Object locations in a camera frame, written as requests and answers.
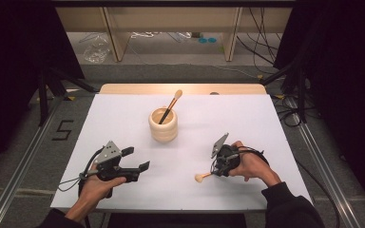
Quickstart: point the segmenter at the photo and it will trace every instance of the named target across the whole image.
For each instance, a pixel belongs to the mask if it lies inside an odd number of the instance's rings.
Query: black sleeve
[[[84,228],[81,223],[65,218],[65,214],[57,209],[49,211],[43,223],[38,228]]]
[[[322,228],[324,223],[314,206],[303,196],[295,197],[286,182],[262,190],[268,204],[266,228]]]

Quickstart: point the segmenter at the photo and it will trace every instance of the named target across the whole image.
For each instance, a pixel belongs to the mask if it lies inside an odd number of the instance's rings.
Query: tripod leg
[[[276,79],[280,78],[283,75],[288,74],[292,70],[292,64],[285,66],[280,71],[274,73],[273,75],[269,76],[266,80],[262,81],[261,84],[263,86],[266,86],[272,82],[274,82]]]
[[[303,68],[301,67],[298,71],[298,117],[303,123],[307,123],[305,116],[305,91],[306,90],[306,75]]]
[[[54,72],[55,74],[61,76],[62,78],[64,78],[65,80],[77,85],[78,87],[86,90],[87,92],[99,92],[99,90],[93,86],[90,86],[78,79],[75,79],[73,77],[70,77],[69,75],[65,74],[63,71],[57,69],[57,68],[54,68],[54,67],[51,67],[50,70],[52,72]]]
[[[39,80],[38,80],[38,94],[40,96],[40,123],[39,125],[43,125],[48,116],[48,99],[46,92],[46,72],[44,70],[41,71]]]

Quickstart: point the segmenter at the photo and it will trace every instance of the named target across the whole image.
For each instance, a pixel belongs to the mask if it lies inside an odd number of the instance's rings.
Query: gray floor
[[[88,46],[88,41],[83,41],[89,33],[70,33],[69,39],[74,45],[75,52],[80,60],[82,70],[86,75],[86,82],[100,87],[104,83],[160,83],[160,82],[189,82],[189,83],[256,83],[258,76],[267,74],[258,71],[254,63],[262,70],[274,71],[270,64],[259,57],[253,61],[253,55],[242,44],[237,43],[235,56],[232,62],[225,62],[221,48],[221,37],[218,34],[205,33],[204,37],[214,37],[217,43],[201,44],[198,39],[183,39],[177,42],[171,37],[174,34],[160,33],[153,38],[137,37],[131,39],[125,58],[121,63],[114,63],[109,55],[102,65],[92,65],[83,59],[83,51]],[[255,46],[247,34],[241,34],[240,38],[249,47]],[[271,46],[279,46],[279,38],[276,34],[268,34]],[[265,58],[270,58],[266,48],[258,46],[258,51]],[[267,88],[270,94],[280,94],[279,85],[282,80],[276,80]],[[7,208],[5,216],[0,221],[0,227],[34,227],[38,225],[49,210],[50,202],[68,158],[73,150],[78,135],[82,129],[89,106],[94,94],[78,89],[77,86],[64,82],[69,89],[68,96],[71,101],[62,101],[55,110],[47,133],[43,136],[41,144],[32,158],[27,173],[21,180],[19,188]],[[365,227],[365,193],[357,179],[342,160],[324,121],[317,117],[315,111],[307,113],[308,127],[315,138],[318,147],[327,161],[330,169],[343,191],[346,200],[359,223],[359,227]],[[69,129],[67,140],[66,132],[58,132],[58,126],[62,121],[63,127]],[[28,151],[34,134],[38,131],[39,103],[35,95],[29,104],[29,111],[19,123],[16,134],[13,135],[8,150],[0,155],[0,194],[7,186],[14,170],[22,160],[25,151]],[[312,159],[311,152],[303,140],[298,127],[288,127],[284,123],[282,128],[293,150],[294,156],[309,169],[317,179],[324,183],[317,166]],[[335,227],[336,216],[331,202],[316,182],[299,168],[306,183],[313,203],[321,214],[326,227]],[[104,227],[109,215],[106,215]],[[247,227],[263,227],[264,215],[262,212],[246,213]],[[94,213],[90,220],[92,227],[100,227],[102,213]]]

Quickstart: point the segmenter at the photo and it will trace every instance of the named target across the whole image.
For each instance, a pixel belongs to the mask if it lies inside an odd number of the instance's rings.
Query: white table
[[[179,135],[161,144],[150,136],[147,118],[167,106],[171,95],[98,94],[88,112],[61,181],[74,179],[92,154],[114,141],[120,149],[135,152],[121,159],[121,167],[150,167],[137,182],[114,189],[97,209],[111,212],[243,212],[264,210],[261,180],[211,176],[197,183],[197,173],[208,172],[213,143],[229,132],[227,144],[241,140],[264,150],[270,165],[286,181],[295,196],[310,200],[293,154],[268,95],[182,95],[174,106],[179,117]],[[67,210],[77,200],[77,186],[57,191],[51,207]]]

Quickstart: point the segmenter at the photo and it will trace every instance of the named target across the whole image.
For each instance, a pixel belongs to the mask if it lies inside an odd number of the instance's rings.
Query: blue object
[[[215,42],[216,42],[216,39],[215,39],[215,38],[209,38],[209,39],[208,39],[208,42],[209,42],[209,43],[215,43]]]
[[[198,41],[199,41],[200,43],[202,43],[202,44],[204,44],[204,43],[206,43],[206,42],[207,42],[207,40],[206,40],[205,38],[200,38]]]

